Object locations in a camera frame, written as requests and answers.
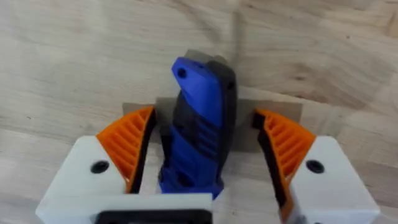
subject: blue handle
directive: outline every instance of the blue handle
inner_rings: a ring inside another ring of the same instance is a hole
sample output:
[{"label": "blue handle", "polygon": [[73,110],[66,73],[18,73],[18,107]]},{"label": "blue handle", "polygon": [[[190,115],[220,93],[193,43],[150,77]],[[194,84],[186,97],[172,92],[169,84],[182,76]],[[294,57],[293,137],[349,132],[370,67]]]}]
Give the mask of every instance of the blue handle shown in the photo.
[{"label": "blue handle", "polygon": [[162,135],[163,193],[212,193],[223,189],[221,170],[236,117],[235,74],[218,62],[178,58],[172,71],[181,87],[172,125]]}]

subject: wood grain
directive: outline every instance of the wood grain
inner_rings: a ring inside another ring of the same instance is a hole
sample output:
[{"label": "wood grain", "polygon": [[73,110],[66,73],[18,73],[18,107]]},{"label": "wood grain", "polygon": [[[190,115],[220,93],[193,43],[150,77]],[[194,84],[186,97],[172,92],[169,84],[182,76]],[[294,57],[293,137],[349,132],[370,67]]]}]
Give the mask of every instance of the wood grain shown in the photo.
[{"label": "wood grain", "polygon": [[[398,1],[0,1],[0,223],[34,208],[78,136],[121,105],[175,97],[188,49],[221,55],[240,97],[303,105],[301,124],[337,138],[376,201],[398,209]],[[144,193],[155,190],[159,146]],[[264,161],[228,159],[217,223],[277,223]]]}]

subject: orange ribbed pad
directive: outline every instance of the orange ribbed pad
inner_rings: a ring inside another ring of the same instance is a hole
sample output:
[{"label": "orange ribbed pad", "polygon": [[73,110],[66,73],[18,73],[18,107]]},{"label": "orange ribbed pad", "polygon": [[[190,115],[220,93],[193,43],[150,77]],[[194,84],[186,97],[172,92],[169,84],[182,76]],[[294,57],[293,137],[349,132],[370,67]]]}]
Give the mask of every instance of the orange ribbed pad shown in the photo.
[{"label": "orange ribbed pad", "polygon": [[286,195],[286,203],[280,209],[282,221],[286,221],[294,207],[289,184],[296,170],[310,150],[316,136],[296,122],[267,110],[255,111],[265,117],[263,129],[269,138],[275,156],[279,178]]},{"label": "orange ribbed pad", "polygon": [[129,113],[96,136],[124,177],[126,192],[130,192],[136,175],[146,124],[153,110],[149,106]]}]

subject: orange gripper pad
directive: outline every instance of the orange gripper pad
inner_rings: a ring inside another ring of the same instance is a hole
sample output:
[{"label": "orange gripper pad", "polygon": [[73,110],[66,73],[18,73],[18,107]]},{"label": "orange gripper pad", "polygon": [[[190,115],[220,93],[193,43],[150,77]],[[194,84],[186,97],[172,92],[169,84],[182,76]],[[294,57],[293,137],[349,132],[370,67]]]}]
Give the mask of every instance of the orange gripper pad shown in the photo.
[{"label": "orange gripper pad", "polygon": [[156,124],[153,106],[131,112],[96,135],[126,181],[126,193],[138,193],[150,134]]},{"label": "orange gripper pad", "polygon": [[294,202],[289,184],[316,136],[296,122],[267,110],[255,110],[253,127],[264,151],[274,184],[280,215],[286,222]]}]

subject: light wood surface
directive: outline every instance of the light wood surface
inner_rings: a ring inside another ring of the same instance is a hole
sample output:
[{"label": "light wood surface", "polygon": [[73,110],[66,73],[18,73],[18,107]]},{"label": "light wood surface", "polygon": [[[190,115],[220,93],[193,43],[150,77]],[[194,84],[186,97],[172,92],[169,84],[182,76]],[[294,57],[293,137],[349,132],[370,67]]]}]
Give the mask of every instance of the light wood surface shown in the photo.
[{"label": "light wood surface", "polygon": [[[337,138],[378,204],[398,213],[398,1],[1,0],[0,223],[34,209],[71,144],[123,103],[174,97],[188,49],[235,68],[241,98],[303,104]],[[151,145],[143,192],[161,164]],[[260,153],[233,152],[217,223],[278,223]]]}]

